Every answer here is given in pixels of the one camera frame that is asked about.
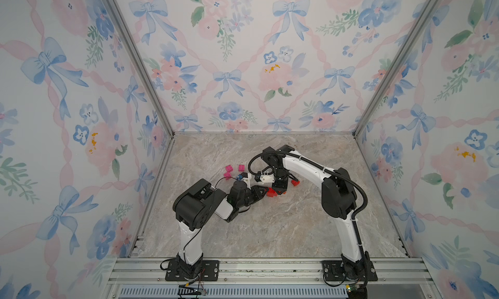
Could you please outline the red long lego brick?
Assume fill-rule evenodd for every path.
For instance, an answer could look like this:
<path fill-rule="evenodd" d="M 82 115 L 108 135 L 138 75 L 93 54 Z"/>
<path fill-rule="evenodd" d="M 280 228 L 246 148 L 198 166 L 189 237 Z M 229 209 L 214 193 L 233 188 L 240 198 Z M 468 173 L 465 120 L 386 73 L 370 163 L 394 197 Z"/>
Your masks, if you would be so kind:
<path fill-rule="evenodd" d="M 268 197 L 273 198 L 273 197 L 276 197 L 278 194 L 277 194 L 277 192 L 274 189 L 269 188 L 268 191 L 267 191 L 267 193 L 266 193 L 266 195 Z"/>

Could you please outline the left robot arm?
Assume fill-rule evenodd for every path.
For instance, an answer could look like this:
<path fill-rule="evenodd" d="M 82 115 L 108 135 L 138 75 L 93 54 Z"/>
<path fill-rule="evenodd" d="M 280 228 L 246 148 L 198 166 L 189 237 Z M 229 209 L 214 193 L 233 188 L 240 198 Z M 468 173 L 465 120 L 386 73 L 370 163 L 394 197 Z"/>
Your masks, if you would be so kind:
<path fill-rule="evenodd" d="M 175 259 L 166 269 L 167 281 L 194 281 L 202 277 L 203 251 L 202 233 L 213 215 L 226 222 L 233 221 L 253 204 L 262 200 L 268 187 L 248 186 L 243 180 L 235 180 L 229 192 L 212 186 L 206 179 L 200 179 L 175 200 L 173 211 L 180 229 L 180 247 Z"/>

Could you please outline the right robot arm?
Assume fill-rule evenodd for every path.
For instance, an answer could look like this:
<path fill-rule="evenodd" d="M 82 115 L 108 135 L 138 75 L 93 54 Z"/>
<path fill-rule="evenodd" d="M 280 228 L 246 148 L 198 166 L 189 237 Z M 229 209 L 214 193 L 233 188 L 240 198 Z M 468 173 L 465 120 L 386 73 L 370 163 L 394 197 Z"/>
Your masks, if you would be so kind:
<path fill-rule="evenodd" d="M 280 149 L 268 147 L 260 158 L 267 167 L 256 174 L 263 177 L 269 171 L 274 177 L 272 188 L 279 194 L 287 189 L 288 181 L 298 174 L 321 191 L 321 206 L 330 216 L 340 235 L 344 280 L 362 282 L 366 287 L 371 273 L 369 254 L 365 251 L 357 215 L 368 205 L 366 192 L 354 182 L 344 168 L 332 169 L 314 162 L 288 145 Z"/>

